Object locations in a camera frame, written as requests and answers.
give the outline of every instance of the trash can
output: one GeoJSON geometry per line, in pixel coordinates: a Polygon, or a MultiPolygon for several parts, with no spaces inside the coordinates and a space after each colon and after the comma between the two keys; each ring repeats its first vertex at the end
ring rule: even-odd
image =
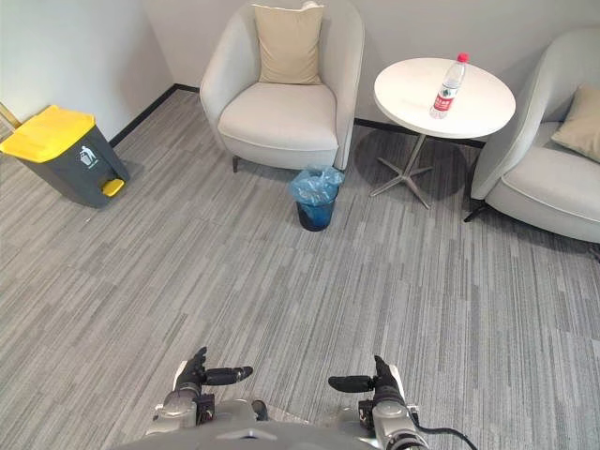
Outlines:
{"type": "Polygon", "coordinates": [[[129,180],[93,115],[50,106],[0,144],[76,203],[99,208],[129,180]]]}
{"type": "Polygon", "coordinates": [[[330,166],[308,166],[290,183],[300,225],[310,232],[329,226],[344,174],[330,166]]]}
{"type": "Polygon", "coordinates": [[[310,232],[319,232],[327,228],[329,222],[331,222],[331,216],[334,214],[336,197],[328,203],[314,206],[307,203],[296,202],[300,225],[310,232]]]}

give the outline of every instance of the gray trash bin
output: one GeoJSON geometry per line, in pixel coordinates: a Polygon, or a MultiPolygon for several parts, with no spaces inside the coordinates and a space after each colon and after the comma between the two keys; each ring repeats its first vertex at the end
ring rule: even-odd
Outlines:
{"type": "Polygon", "coordinates": [[[129,180],[93,115],[51,106],[0,145],[65,197],[99,208],[129,180]]]}

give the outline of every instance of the water bottle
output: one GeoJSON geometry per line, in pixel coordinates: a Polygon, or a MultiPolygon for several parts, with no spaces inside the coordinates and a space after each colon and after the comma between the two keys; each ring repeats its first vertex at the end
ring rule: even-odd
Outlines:
{"type": "Polygon", "coordinates": [[[450,109],[450,106],[452,106],[452,101],[454,100],[454,97],[457,96],[460,84],[465,78],[468,62],[468,53],[458,54],[456,63],[454,63],[446,72],[440,92],[438,92],[435,103],[433,103],[433,106],[429,111],[431,117],[443,119],[448,114],[448,110],[450,109]]]}

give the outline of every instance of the metal table base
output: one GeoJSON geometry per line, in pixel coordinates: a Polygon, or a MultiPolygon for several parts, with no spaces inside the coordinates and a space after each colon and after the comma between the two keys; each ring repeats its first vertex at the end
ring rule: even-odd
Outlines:
{"type": "Polygon", "coordinates": [[[419,189],[419,187],[414,183],[414,181],[412,179],[412,177],[415,175],[425,173],[425,172],[433,169],[433,167],[422,167],[420,169],[413,170],[413,166],[414,166],[416,160],[418,159],[419,153],[421,153],[421,147],[423,146],[423,142],[425,141],[426,136],[427,135],[425,135],[425,134],[419,135],[419,138],[417,139],[416,144],[414,145],[414,148],[412,149],[411,157],[409,158],[409,163],[406,165],[404,170],[401,170],[400,168],[398,168],[391,162],[383,159],[382,157],[377,158],[379,160],[379,162],[381,162],[381,164],[385,164],[387,167],[389,167],[394,172],[396,172],[397,177],[391,179],[390,181],[385,183],[383,186],[378,187],[377,189],[373,190],[370,193],[371,197],[375,197],[376,195],[379,195],[382,192],[385,192],[387,189],[389,189],[395,185],[404,183],[407,186],[407,188],[412,191],[412,193],[416,196],[416,198],[419,199],[421,201],[421,203],[427,209],[429,209],[429,205],[425,201],[425,195],[424,195],[423,191],[421,189],[419,189]]]}

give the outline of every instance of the throw pillow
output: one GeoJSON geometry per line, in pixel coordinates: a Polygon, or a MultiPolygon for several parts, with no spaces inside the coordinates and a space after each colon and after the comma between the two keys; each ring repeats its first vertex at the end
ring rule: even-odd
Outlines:
{"type": "Polygon", "coordinates": [[[582,84],[552,141],[600,162],[600,90],[582,84]]]}
{"type": "Polygon", "coordinates": [[[321,84],[319,34],[323,6],[301,9],[253,5],[261,47],[262,83],[321,84]]]}

